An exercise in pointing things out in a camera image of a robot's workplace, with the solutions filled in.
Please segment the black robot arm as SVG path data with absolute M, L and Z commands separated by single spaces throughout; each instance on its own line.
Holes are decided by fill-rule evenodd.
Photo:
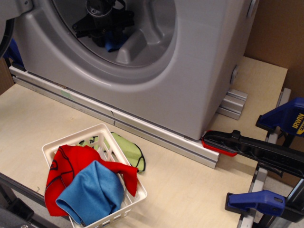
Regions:
M 89 37 L 108 52 L 119 50 L 128 39 L 124 29 L 134 25 L 134 13 L 123 0 L 118 2 L 117 9 L 115 0 L 87 0 L 87 15 L 72 26 L 76 37 Z

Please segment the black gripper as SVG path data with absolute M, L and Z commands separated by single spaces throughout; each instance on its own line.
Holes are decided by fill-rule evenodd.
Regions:
M 114 39 L 128 39 L 125 28 L 134 25 L 134 12 L 126 6 L 116 9 L 113 4 L 86 4 L 87 15 L 74 23 L 77 38 L 90 36 L 101 48 L 105 47 L 105 34 L 112 32 Z

